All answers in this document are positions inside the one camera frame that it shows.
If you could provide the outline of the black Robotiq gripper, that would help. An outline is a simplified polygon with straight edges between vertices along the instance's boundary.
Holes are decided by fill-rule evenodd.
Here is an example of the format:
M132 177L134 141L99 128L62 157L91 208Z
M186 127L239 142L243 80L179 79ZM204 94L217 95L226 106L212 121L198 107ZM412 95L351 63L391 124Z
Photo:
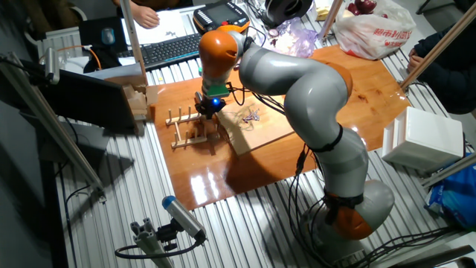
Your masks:
M215 113L220 112L225 107L225 100L220 98L196 97L196 111L200 115L206 115L207 120L211 120Z

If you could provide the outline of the person's bare hand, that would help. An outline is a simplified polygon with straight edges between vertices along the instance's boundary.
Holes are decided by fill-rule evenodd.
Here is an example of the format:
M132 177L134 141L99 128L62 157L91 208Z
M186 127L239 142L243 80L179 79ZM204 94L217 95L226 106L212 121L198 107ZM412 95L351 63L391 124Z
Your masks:
M417 68L421 62L424 60L423 57L420 57L416 50L412 48L409 53L409 63L407 65L408 72L412 72L415 68Z
M160 19L152 8L133 4L131 11L133 19L143 28L150 29L159 25Z

